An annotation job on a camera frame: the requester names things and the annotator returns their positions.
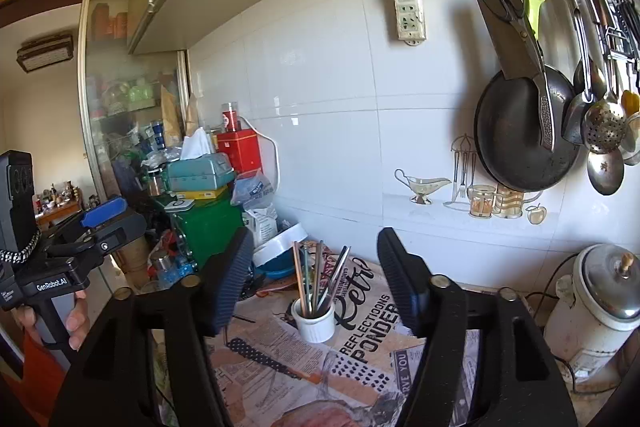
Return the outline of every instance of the silver lid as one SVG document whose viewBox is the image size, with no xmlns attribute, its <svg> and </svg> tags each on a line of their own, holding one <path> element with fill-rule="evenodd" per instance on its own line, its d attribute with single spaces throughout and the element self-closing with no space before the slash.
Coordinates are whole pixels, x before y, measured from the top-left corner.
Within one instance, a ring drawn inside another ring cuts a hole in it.
<svg viewBox="0 0 640 427">
<path fill-rule="evenodd" d="M 171 268 L 171 257 L 166 250 L 156 250 L 149 257 L 151 264 L 158 271 L 169 270 Z"/>
<path fill-rule="evenodd" d="M 587 290 L 610 315 L 632 319 L 640 314 L 640 259 L 617 247 L 597 245 L 584 257 Z"/>
</svg>

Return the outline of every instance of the power strip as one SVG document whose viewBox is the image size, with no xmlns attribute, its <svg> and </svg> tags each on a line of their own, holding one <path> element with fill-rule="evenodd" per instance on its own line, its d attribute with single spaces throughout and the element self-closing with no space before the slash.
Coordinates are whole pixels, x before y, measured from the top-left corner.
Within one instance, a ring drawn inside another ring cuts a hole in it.
<svg viewBox="0 0 640 427">
<path fill-rule="evenodd" d="M 422 0 L 394 0 L 398 39 L 417 46 L 427 39 Z"/>
</svg>

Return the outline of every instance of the orange cloth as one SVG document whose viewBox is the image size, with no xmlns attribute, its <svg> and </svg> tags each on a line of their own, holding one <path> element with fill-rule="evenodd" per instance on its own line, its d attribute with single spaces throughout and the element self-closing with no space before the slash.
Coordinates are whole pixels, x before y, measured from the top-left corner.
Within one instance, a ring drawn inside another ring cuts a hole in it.
<svg viewBox="0 0 640 427">
<path fill-rule="evenodd" d="M 10 377 L 5 377 L 5 380 L 23 407 L 42 427 L 47 427 L 65 372 L 50 352 L 28 334 L 24 336 L 23 350 L 22 380 Z"/>
</svg>

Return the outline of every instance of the human hand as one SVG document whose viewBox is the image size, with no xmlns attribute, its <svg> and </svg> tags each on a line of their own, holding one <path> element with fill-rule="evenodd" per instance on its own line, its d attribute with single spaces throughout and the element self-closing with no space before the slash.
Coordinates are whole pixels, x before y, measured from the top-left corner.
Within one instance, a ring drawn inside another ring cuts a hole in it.
<svg viewBox="0 0 640 427">
<path fill-rule="evenodd" d="M 15 317 L 24 326 L 31 338 L 38 344 L 42 345 L 42 339 L 37 332 L 35 325 L 38 317 L 33 308 L 28 306 L 20 306 L 15 311 Z M 76 305 L 69 313 L 65 321 L 65 328 L 69 332 L 69 346 L 76 351 L 80 349 L 86 334 L 89 332 L 89 317 L 87 314 L 86 293 L 84 290 L 76 292 Z"/>
</svg>

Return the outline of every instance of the finger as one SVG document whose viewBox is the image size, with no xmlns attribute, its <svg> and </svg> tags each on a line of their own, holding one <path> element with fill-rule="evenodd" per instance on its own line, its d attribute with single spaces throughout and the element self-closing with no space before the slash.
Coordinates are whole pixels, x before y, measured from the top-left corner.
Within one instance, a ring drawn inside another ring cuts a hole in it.
<svg viewBox="0 0 640 427">
<path fill-rule="evenodd" d="M 21 306 L 16 310 L 15 315 L 20 321 L 20 324 L 25 328 L 34 327 L 36 323 L 36 313 L 33 311 L 33 308 L 29 306 Z"/>
<path fill-rule="evenodd" d="M 87 304 L 86 300 L 78 299 L 76 306 L 71 310 L 66 318 L 66 329 L 69 332 L 76 331 L 80 326 L 87 322 Z"/>
<path fill-rule="evenodd" d="M 29 336 L 37 343 L 42 344 L 42 339 L 40 338 L 40 334 L 36 331 L 35 323 L 37 320 L 35 311 L 33 308 L 28 306 L 20 306 L 18 309 L 14 310 L 15 318 L 23 325 L 24 330 L 29 334 Z"/>
<path fill-rule="evenodd" d="M 89 332 L 88 325 L 84 325 L 82 328 L 78 328 L 74 334 L 69 337 L 69 346 L 71 349 L 77 351 L 82 346 L 84 339 L 86 338 L 86 334 Z"/>
</svg>

